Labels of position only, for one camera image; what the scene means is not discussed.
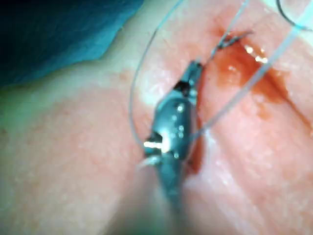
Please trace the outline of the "right arm needle driver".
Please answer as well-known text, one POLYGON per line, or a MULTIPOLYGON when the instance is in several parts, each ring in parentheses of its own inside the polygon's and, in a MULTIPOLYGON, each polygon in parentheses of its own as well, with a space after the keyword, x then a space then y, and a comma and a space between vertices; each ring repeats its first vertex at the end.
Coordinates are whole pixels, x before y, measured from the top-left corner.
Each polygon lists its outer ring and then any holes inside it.
POLYGON ((170 91, 157 104, 151 134, 144 142, 146 157, 171 156, 186 161, 193 151, 192 135, 198 130, 198 92, 170 91))

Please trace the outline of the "right arm needle driver jaw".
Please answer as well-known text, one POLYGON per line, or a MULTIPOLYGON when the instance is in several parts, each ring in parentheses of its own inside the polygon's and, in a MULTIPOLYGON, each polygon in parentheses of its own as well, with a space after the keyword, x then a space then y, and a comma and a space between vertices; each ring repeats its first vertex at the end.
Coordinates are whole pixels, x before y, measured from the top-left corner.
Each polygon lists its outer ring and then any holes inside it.
POLYGON ((194 77, 199 71, 198 61, 191 61, 185 71, 183 72, 180 80, 175 85, 175 90, 180 92, 187 92, 190 90, 191 86, 194 84, 194 77))
POLYGON ((198 92, 202 71, 203 65, 201 63, 189 64, 189 95, 195 95, 198 92))

